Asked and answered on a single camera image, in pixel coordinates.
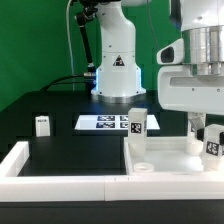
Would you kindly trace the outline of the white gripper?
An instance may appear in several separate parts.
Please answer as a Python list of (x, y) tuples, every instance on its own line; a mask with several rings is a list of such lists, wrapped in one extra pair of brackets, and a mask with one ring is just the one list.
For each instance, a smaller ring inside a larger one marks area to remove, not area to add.
[[(224, 76), (193, 76), (190, 67), (164, 66), (158, 73), (158, 99), (163, 109), (190, 113), (191, 130), (204, 139), (205, 115), (224, 115)], [(219, 134), (224, 145), (224, 132)]]

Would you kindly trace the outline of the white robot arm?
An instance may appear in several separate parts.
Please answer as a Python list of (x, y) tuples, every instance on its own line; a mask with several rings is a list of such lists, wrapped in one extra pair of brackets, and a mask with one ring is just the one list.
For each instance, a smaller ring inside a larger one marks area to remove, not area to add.
[[(81, 30), (100, 22), (102, 62), (92, 95), (102, 101), (128, 102), (143, 95), (135, 62), (136, 30), (124, 6), (148, 0), (78, 0)], [(157, 53), (158, 99), (162, 108), (185, 111), (195, 138), (224, 145), (224, 126), (205, 126), (205, 114), (224, 115), (224, 0), (169, 0), (170, 20), (181, 37)]]

